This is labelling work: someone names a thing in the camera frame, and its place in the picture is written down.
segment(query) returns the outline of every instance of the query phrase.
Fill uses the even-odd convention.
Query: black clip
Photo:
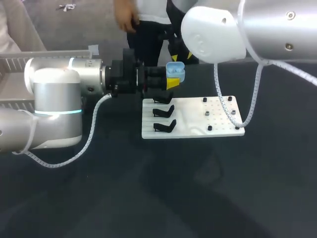
[[[173,96],[174,96],[174,93],[171,92],[169,94],[169,97],[168,98],[164,98],[164,97],[153,97],[153,100],[154,100],[154,103],[158,102],[158,103],[163,103],[163,104],[169,104],[170,101],[172,101],[173,99]]]
[[[172,115],[173,111],[175,109],[175,106],[172,105],[170,106],[169,110],[166,111],[162,111],[160,109],[153,109],[153,114],[154,116],[159,116],[161,118],[170,118],[170,116]]]
[[[162,125],[159,123],[154,123],[153,128],[155,131],[161,131],[161,132],[166,132],[166,133],[171,133],[176,126],[176,119],[172,121],[170,125]]]

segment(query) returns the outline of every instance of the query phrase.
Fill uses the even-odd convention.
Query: gray floor
[[[127,48],[126,35],[113,17],[113,0],[26,0],[25,6],[48,50],[82,50],[100,45],[101,54],[110,63]],[[56,10],[60,4],[74,3],[74,10]],[[170,59],[163,46],[159,65]]]

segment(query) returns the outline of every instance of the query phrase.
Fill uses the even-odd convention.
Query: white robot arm
[[[317,60],[314,0],[200,0],[181,32],[193,55],[208,63],[244,59],[250,46],[260,59]]]

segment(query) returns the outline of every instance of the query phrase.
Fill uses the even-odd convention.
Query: yellow tag
[[[167,78],[166,79],[166,90],[177,87],[180,84],[180,78]]]
[[[190,52],[190,53],[188,54],[188,58],[187,58],[187,59],[189,59],[192,55],[193,55],[193,53]]]
[[[174,55],[174,56],[172,56],[172,59],[176,62],[177,61],[177,57],[178,57],[178,55]]]

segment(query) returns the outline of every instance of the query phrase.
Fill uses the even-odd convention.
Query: black tabletop
[[[298,64],[314,75],[314,64]],[[248,113],[255,63],[219,67]],[[175,97],[216,96],[212,65],[186,68]],[[143,140],[142,100],[105,102],[88,151],[58,170],[0,156],[0,237],[298,238],[317,234],[317,88],[265,68],[243,137]],[[51,163],[75,148],[37,152]]]

